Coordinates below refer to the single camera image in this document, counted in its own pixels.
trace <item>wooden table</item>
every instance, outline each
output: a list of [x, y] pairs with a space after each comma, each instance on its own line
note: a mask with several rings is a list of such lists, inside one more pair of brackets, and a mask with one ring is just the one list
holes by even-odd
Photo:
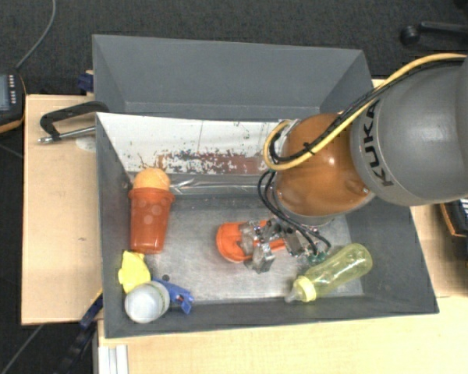
[[[27, 97], [22, 323], [77, 321], [101, 289], [95, 153], [75, 140], [37, 143], [49, 111], [90, 99]], [[78, 119], [63, 131], [93, 124]], [[436, 206], [412, 208], [438, 297], [437, 315], [188, 333], [128, 345], [130, 373], [468, 372], [468, 269], [454, 258]]]

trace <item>yellow lid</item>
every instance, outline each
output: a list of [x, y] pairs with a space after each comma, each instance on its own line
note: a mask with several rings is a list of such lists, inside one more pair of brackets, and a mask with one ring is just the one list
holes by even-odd
[[151, 281], [151, 272], [144, 262], [143, 253], [123, 252], [122, 268], [118, 271], [118, 280], [126, 294], [137, 285]]
[[317, 292], [315, 291], [314, 285], [312, 282], [305, 276], [298, 276], [293, 282], [293, 287], [298, 288], [301, 292], [303, 302], [314, 301], [317, 297]]

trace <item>yellow cap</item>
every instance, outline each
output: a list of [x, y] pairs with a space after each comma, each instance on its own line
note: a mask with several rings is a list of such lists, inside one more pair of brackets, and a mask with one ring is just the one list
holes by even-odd
[[118, 271], [119, 283], [126, 294], [137, 285], [151, 281], [151, 272], [144, 262], [144, 254], [125, 251], [123, 253], [122, 268]]
[[297, 288], [300, 291], [301, 301], [311, 302], [317, 298], [317, 292], [315, 291], [312, 282], [305, 276], [298, 276], [293, 282], [293, 288]]
[[170, 188], [170, 178], [162, 169], [148, 168], [137, 173], [133, 181], [133, 187], [135, 189], [152, 187], [168, 191]]

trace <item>chair leg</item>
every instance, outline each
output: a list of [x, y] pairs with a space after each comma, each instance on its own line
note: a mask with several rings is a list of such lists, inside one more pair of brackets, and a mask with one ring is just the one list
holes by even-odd
[[406, 26], [400, 32], [400, 40], [405, 46], [415, 44], [421, 34], [446, 34], [468, 39], [468, 25], [423, 21], [418, 26]]

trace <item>orange toy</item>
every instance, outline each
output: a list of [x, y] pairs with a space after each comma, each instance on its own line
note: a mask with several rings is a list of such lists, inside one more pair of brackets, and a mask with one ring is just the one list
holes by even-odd
[[[241, 263], [251, 259], [251, 255], [245, 255], [239, 243], [241, 242], [241, 231], [239, 226], [245, 222], [224, 223], [217, 231], [217, 249], [220, 254], [230, 262]], [[261, 221], [260, 226], [263, 227], [267, 221]], [[269, 243], [272, 251], [278, 251], [285, 248], [284, 241], [280, 238]]]

